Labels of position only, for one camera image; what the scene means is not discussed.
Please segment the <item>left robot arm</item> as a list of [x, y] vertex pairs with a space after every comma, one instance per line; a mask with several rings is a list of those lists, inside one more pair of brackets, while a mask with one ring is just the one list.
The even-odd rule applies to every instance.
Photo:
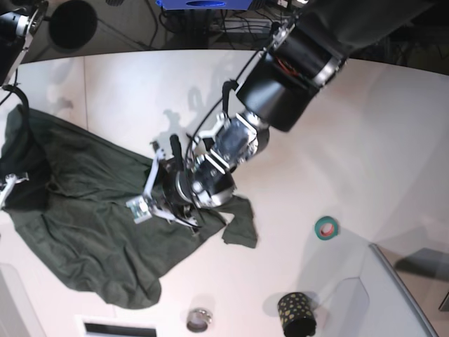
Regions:
[[222, 87], [222, 106], [236, 91], [244, 111], [223, 113], [197, 131], [186, 152], [173, 145], [175, 168], [163, 182], [172, 207], [216, 208], [234, 193], [233, 171], [263, 151], [269, 131], [289, 131], [347, 58], [430, 9], [433, 1], [310, 1], [277, 27], [245, 81]]

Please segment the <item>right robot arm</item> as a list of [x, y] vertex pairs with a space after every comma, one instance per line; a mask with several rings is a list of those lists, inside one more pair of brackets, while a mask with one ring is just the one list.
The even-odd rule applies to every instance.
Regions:
[[47, 1], [1, 2], [1, 104], [18, 85], [18, 68], [48, 11]]

